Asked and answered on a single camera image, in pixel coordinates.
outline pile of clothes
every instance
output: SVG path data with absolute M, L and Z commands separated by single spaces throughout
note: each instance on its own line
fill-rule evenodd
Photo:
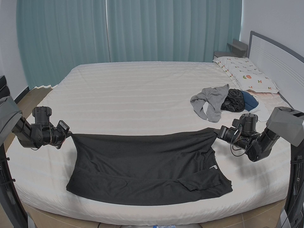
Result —
M 230 112 L 247 110 L 257 114 L 261 122 L 267 121 L 270 116 L 268 109 L 256 97 L 246 91 L 229 89 L 229 84 L 204 88 L 202 92 L 191 97 L 190 103 L 200 118 L 210 122 L 219 121 L 221 110 Z

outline white sticker label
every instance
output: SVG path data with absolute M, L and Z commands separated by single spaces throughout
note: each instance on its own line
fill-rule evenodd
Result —
M 222 134 L 221 134 L 221 139 L 223 138 L 223 136 L 224 136 L 224 134 L 225 134 L 225 132 L 226 132 L 226 127 L 224 127 L 224 129 L 223 129 L 223 132 L 222 132 Z
M 214 167 L 215 169 L 217 169 L 217 166 L 216 165 L 214 165 L 214 166 L 211 166 L 209 169 L 211 169 L 212 167 Z
M 60 121 L 59 124 L 64 128 L 64 130 L 67 129 L 67 127 L 62 123 L 62 121 Z

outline mattress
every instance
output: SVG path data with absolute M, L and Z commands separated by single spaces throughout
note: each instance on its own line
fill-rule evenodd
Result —
M 231 126 L 240 113 L 222 111 L 218 123 L 196 115 L 190 98 L 202 88 L 229 84 L 216 63 L 124 62 L 75 67 L 39 105 L 52 108 L 51 122 L 64 120 L 73 133 L 112 135 L 164 135 Z M 288 106 L 279 95 L 255 94 L 271 112 Z M 29 116 L 29 123 L 34 118 Z M 257 123 L 262 132 L 265 122 Z M 14 139 L 7 156 L 20 199 L 26 204 L 78 219 L 116 225 L 178 225 L 200 223 L 245 212 L 287 195 L 290 148 L 280 138 L 268 158 L 249 161 L 234 157 L 230 145 L 217 139 L 212 148 L 233 191 L 219 198 L 165 206 L 128 206 L 103 203 L 66 191 L 77 152 L 73 140 L 62 148 L 22 148 Z

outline wall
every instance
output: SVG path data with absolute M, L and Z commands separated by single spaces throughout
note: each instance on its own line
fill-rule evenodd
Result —
M 28 86 L 18 48 L 16 6 L 17 0 L 0 0 L 0 74 L 13 99 Z
M 243 0 L 242 42 L 251 30 L 304 56 L 304 0 Z

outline white pillowcase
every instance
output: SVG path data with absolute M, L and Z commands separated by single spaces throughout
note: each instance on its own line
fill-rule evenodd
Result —
M 240 90 L 278 93 L 275 83 L 263 74 L 249 58 L 218 57 L 213 60 Z

